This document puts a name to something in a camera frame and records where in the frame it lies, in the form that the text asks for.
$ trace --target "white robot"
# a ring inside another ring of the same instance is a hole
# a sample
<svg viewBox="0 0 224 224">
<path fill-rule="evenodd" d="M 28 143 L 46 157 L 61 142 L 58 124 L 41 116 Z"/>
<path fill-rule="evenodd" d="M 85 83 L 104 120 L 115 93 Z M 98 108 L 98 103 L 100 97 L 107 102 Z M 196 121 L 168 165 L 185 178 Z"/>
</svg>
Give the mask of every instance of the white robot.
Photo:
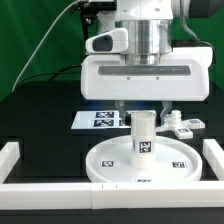
<svg viewBox="0 0 224 224">
<path fill-rule="evenodd" d="M 125 100 L 162 101 L 162 126 L 154 112 L 129 115 L 131 136 L 95 146 L 87 155 L 94 182 L 149 182 L 199 180 L 202 161 L 180 141 L 156 137 L 173 130 L 178 138 L 192 138 L 190 129 L 204 128 L 198 119 L 181 120 L 172 101 L 203 101 L 209 94 L 211 47 L 171 47 L 173 15 L 189 10 L 190 0 L 81 1 L 99 19 L 99 35 L 86 40 L 89 56 L 82 65 L 81 91 L 88 100 L 115 100 L 122 120 Z M 91 16 L 83 16 L 91 24 Z M 195 42 L 197 36 L 189 30 Z"/>
</svg>

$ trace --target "white plastic part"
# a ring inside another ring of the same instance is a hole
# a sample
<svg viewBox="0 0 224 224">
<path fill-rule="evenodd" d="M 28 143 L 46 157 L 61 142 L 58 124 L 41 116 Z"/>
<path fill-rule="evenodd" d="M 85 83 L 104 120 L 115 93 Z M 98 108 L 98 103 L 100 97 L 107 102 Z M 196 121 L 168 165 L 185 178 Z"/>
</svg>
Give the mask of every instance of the white plastic part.
<svg viewBox="0 0 224 224">
<path fill-rule="evenodd" d="M 174 48 L 161 56 L 159 66 L 184 65 L 190 75 L 130 75 L 125 71 L 113 75 L 99 74 L 99 68 L 111 66 L 116 71 L 119 66 L 125 67 L 125 56 L 91 55 L 83 62 L 81 92 L 90 100 L 203 101 L 209 94 L 211 61 L 210 47 Z"/>
<path fill-rule="evenodd" d="M 91 184 L 2 184 L 0 209 L 91 209 Z"/>
<path fill-rule="evenodd" d="M 90 180 L 115 183 L 176 182 L 201 178 L 200 156 L 182 142 L 157 136 L 155 161 L 147 164 L 145 169 L 132 166 L 131 149 L 131 136 L 109 139 L 93 147 L 86 157 L 86 171 Z M 144 150 L 139 151 L 142 156 L 145 153 Z"/>
<path fill-rule="evenodd" d="M 205 124 L 199 119 L 181 120 L 181 111 L 173 110 L 171 114 L 165 117 L 165 123 L 156 128 L 156 132 L 173 131 L 179 139 L 193 138 L 193 132 L 190 129 L 203 129 Z"/>
<path fill-rule="evenodd" d="M 215 139 L 205 139 L 203 155 L 219 180 L 224 180 L 224 152 Z"/>
<path fill-rule="evenodd" d="M 116 21 L 173 19 L 171 0 L 118 0 Z"/>
<path fill-rule="evenodd" d="M 0 151 L 0 184 L 4 183 L 19 157 L 18 142 L 8 142 Z"/>
<path fill-rule="evenodd" d="M 110 36 L 113 40 L 113 48 L 110 52 L 94 51 L 93 42 L 95 39 Z M 94 36 L 86 41 L 86 50 L 88 53 L 122 53 L 128 49 L 128 31 L 125 28 L 117 28 L 115 30 Z"/>
<path fill-rule="evenodd" d="M 132 113 L 131 138 L 131 165 L 150 169 L 155 163 L 156 114 L 149 111 Z"/>
</svg>

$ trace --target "label sticker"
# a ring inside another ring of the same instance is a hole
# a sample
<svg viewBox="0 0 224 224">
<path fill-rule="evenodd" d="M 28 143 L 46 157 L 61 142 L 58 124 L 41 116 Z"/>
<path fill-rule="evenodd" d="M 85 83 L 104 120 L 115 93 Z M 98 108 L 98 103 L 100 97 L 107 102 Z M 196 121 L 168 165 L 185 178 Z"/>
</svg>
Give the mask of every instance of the label sticker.
<svg viewBox="0 0 224 224">
<path fill-rule="evenodd" d="M 102 167 L 113 167 L 114 161 L 102 161 L 101 165 Z"/>
<path fill-rule="evenodd" d="M 113 127 L 114 120 L 95 120 L 94 127 Z"/>
<path fill-rule="evenodd" d="M 96 118 L 114 118 L 114 112 L 108 111 L 108 112 L 96 112 Z"/>
<path fill-rule="evenodd" d="M 139 183 L 149 183 L 149 182 L 152 182 L 152 179 L 140 178 L 140 179 L 137 179 L 136 182 L 139 182 Z"/>
<path fill-rule="evenodd" d="M 172 162 L 173 168 L 187 168 L 186 162 Z"/>
<path fill-rule="evenodd" d="M 139 143 L 139 153 L 150 153 L 151 152 L 151 142 L 140 142 Z"/>
<path fill-rule="evenodd" d="M 199 124 L 199 123 L 200 123 L 199 120 L 189 120 L 189 122 L 190 122 L 191 124 Z"/>
<path fill-rule="evenodd" d="M 187 128 L 177 129 L 179 133 L 187 133 L 189 130 Z"/>
</svg>

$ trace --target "white frame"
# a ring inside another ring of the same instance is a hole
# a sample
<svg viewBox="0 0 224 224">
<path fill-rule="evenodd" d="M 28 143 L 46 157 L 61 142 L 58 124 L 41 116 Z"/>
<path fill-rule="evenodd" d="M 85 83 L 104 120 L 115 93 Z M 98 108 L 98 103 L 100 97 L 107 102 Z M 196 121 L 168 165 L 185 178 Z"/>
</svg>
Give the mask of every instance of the white frame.
<svg viewBox="0 0 224 224">
<path fill-rule="evenodd" d="M 18 143 L 7 143 L 0 152 L 2 176 L 18 159 Z M 0 184 L 1 210 L 177 207 L 224 207 L 224 181 Z"/>
</svg>

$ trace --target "white cylinder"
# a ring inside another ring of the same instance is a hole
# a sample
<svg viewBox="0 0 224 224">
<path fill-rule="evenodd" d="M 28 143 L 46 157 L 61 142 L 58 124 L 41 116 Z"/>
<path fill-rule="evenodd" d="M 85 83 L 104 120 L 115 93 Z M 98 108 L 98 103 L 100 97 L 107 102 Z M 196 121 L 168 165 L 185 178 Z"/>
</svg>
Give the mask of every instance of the white cylinder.
<svg viewBox="0 0 224 224">
<path fill-rule="evenodd" d="M 131 115 L 133 148 L 131 164 L 138 169 L 149 169 L 155 162 L 156 114 L 142 111 Z"/>
</svg>

